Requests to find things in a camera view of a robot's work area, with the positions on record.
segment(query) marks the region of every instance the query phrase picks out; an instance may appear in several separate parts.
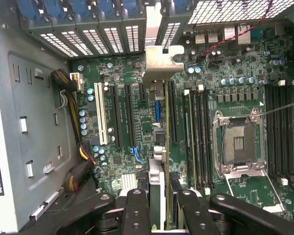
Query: white pci slot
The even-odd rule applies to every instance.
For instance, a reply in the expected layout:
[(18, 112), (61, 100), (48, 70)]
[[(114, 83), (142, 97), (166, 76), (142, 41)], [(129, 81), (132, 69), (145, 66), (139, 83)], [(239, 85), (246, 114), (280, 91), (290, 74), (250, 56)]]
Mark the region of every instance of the white pci slot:
[(96, 106), (97, 106), (100, 145), (108, 144), (106, 110), (104, 106), (103, 91), (102, 91), (103, 84), (100, 82), (94, 83), (94, 87), (95, 87), (95, 98), (96, 98)]

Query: red wire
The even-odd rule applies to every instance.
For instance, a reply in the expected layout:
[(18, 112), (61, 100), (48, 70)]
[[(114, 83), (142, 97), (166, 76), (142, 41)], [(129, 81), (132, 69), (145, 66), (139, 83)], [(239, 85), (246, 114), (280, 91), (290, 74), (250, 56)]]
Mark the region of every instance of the red wire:
[(231, 38), (228, 38), (226, 40), (220, 41), (217, 44), (211, 46), (209, 49), (205, 50), (205, 52), (201, 56), (202, 57), (205, 56), (208, 52), (210, 52), (212, 49), (215, 49), (217, 46), (219, 46), (221, 44), (224, 44), (224, 43), (226, 43), (226, 42), (228, 42), (228, 41), (230, 41), (230, 40), (232, 40), (234, 38), (240, 37), (240, 36), (248, 33), (249, 31), (251, 31), (252, 29), (254, 29), (261, 21), (263, 21), (265, 19), (265, 17), (267, 16), (268, 12), (270, 11), (270, 9), (272, 7), (272, 2), (273, 2), (273, 0), (270, 0), (270, 2), (268, 4), (268, 8), (266, 9), (266, 12), (264, 13), (264, 15), (253, 26), (251, 26), (249, 29), (245, 30), (244, 32), (239, 33), (238, 35), (234, 35)]

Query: cpu socket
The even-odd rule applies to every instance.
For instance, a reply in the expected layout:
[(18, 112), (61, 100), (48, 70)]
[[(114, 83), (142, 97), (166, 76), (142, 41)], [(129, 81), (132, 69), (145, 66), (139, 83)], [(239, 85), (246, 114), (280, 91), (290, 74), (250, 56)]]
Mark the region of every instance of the cpu socket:
[(220, 178), (231, 174), (262, 176), (265, 167), (263, 120), (258, 108), (249, 115), (224, 117), (216, 111), (213, 122), (215, 169)]

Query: motherboard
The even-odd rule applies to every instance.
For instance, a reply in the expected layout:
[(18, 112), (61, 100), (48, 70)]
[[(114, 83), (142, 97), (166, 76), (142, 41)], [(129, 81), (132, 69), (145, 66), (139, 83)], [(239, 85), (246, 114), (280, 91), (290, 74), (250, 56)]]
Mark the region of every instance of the motherboard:
[(135, 188), (169, 122), (170, 172), (183, 188), (207, 198), (225, 192), (271, 212), (280, 205), (291, 219), (294, 193), (281, 175), (294, 171), (294, 107), (265, 113), (294, 102), (293, 39), (272, 30), (258, 28), (250, 44), (208, 53), (198, 35), (183, 39), (185, 53), (174, 59), (185, 70), (168, 82), (168, 107), (163, 85), (159, 93), (143, 87), (144, 54), (73, 61), (98, 188), (116, 197)]

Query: ventilation grille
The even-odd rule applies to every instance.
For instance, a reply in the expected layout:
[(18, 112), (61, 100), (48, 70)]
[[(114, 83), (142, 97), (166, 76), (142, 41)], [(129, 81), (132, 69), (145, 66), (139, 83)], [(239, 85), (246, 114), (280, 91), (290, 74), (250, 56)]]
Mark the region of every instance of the ventilation grille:
[(109, 53), (94, 29), (84, 30), (83, 33), (88, 38), (88, 40), (93, 44), (93, 46), (96, 48), (99, 54), (103, 55)]
[(80, 52), (84, 55), (93, 55), (89, 48), (80, 40), (80, 38), (73, 32), (62, 32), (62, 35), (69, 40)]
[[(260, 19), (268, 0), (199, 0), (188, 24), (223, 23)], [(294, 0), (273, 0), (266, 18), (273, 18), (294, 4)]]
[(115, 53), (123, 53), (122, 44), (119, 38), (117, 28), (105, 28), (104, 29), (108, 40), (112, 46)]
[(180, 27), (181, 23), (170, 23), (168, 24), (168, 28), (166, 30), (166, 34), (163, 38), (162, 41), (162, 48), (163, 49), (168, 49), (169, 46), (171, 45), (174, 36), (176, 35), (176, 32), (178, 30), (178, 28)]
[(71, 50), (67, 45), (65, 45), (62, 41), (60, 41), (54, 34), (47, 33), (47, 34), (40, 34), (40, 36), (45, 39), (48, 43), (65, 53), (69, 57), (77, 57), (73, 50)]
[(126, 28), (127, 34), (127, 41), (129, 46), (129, 51), (139, 51), (139, 44), (138, 44), (138, 26), (127, 26)]

